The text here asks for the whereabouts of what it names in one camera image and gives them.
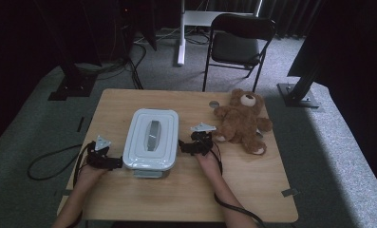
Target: wooden table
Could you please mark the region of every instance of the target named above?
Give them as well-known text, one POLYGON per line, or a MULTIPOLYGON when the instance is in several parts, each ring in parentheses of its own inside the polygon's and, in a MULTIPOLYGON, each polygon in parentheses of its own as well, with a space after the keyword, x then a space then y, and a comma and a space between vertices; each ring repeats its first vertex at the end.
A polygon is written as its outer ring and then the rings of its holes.
MULTIPOLYGON (((179 138, 190 142, 191 126, 218 125, 211 101, 227 105, 230 93, 107 89, 87 131, 84 146, 100 135, 112 144, 108 157, 123 154, 129 125, 140 108, 173 109, 179 114, 179 138)), ((261 116, 267 117, 264 108, 261 116)), ((223 177, 244 205, 266 222, 298 218, 273 132, 264 134, 268 151, 246 154, 241 144, 219 143, 223 177)), ((196 159, 178 150, 176 163, 164 179, 137 179, 124 166, 105 174, 86 201, 84 219, 152 221, 223 221, 213 191, 196 159)), ((66 187, 72 189, 72 176, 66 187)))

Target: black stand base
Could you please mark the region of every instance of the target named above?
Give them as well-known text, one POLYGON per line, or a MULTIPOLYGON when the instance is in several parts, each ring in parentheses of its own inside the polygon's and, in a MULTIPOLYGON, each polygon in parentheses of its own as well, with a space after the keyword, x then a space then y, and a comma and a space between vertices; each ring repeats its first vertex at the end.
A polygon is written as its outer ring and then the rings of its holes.
POLYGON ((294 107, 312 107, 318 108, 319 104, 315 101, 311 91, 308 91, 306 96, 301 99, 300 101, 292 99, 290 93, 295 87, 295 84, 278 84, 277 87, 280 90, 280 94, 285 101, 286 106, 294 106, 294 107))
POLYGON ((96 83, 97 75, 88 75, 76 86, 69 86, 67 77, 63 79, 56 92, 49 95, 49 101, 65 101, 67 97, 88 97, 96 83))

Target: gray carpet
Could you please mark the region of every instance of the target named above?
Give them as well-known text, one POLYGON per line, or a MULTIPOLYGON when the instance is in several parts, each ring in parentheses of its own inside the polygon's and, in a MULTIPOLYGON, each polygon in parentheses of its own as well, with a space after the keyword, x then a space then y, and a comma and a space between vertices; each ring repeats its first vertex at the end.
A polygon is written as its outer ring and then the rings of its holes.
MULTIPOLYGON (((190 38, 205 41, 200 36, 190 38)), ((286 76, 302 42, 292 38, 273 40, 256 90, 266 99, 290 185, 300 192, 294 197, 299 220, 294 224, 268 224, 268 227, 375 228, 377 180, 330 98, 329 90, 313 84, 311 92, 321 107, 309 109, 286 107, 277 89, 279 83, 298 81, 286 76)), ((201 91, 207 46, 187 42, 185 65, 177 66, 178 44, 176 39, 161 39, 157 51, 142 44, 147 52, 138 73, 144 89, 201 91)), ((132 60, 137 63, 142 54, 143 49, 134 46, 132 60)), ((47 101, 63 78, 58 67, 36 86, 0 139, 0 227, 33 228, 52 224, 60 199, 66 194, 71 167, 53 179, 36 181, 28 178, 28 166, 34 158, 47 152, 82 143, 103 90, 134 88, 129 70, 128 67, 101 74, 90 97, 68 98, 63 102, 47 101), (80 127, 81 118, 85 121, 80 127)), ((228 92, 236 87, 251 90, 254 73, 250 79, 243 79, 244 75, 244 71, 213 67, 207 91, 228 92)), ((78 151, 79 148, 74 148, 53 156, 31 171, 38 177, 53 174, 78 151)), ((110 223, 94 221, 89 222, 89 227, 109 227, 110 223)))

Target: chair seat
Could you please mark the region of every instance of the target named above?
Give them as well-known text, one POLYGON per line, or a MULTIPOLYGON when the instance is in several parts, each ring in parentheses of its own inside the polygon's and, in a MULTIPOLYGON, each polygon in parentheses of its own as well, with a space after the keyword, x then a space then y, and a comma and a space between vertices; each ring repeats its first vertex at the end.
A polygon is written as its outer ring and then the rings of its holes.
POLYGON ((212 59, 222 63, 256 66, 260 61, 258 42, 256 39, 240 38, 230 33, 217 33, 214 39, 212 59))

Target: human arm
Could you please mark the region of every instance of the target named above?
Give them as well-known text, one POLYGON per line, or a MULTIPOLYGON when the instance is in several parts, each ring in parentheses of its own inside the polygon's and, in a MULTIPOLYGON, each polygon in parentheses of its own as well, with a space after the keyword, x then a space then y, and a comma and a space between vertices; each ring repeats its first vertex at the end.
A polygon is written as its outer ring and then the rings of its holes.
POLYGON ((79 173, 78 181, 64 204, 52 228, 65 228, 72 224, 82 212, 85 199, 90 190, 96 185, 106 169, 97 169, 85 165, 79 173))
MULTIPOLYGON (((212 185, 216 196, 223 202, 233 205, 235 207, 244 208, 238 201, 226 180, 221 176, 219 170, 217 158, 211 152, 205 156, 196 154, 196 158, 206 178, 212 185)), ((256 224, 253 219, 245 214, 237 212, 235 210, 221 206, 223 217, 225 219, 226 226, 229 228, 256 228, 256 224)))

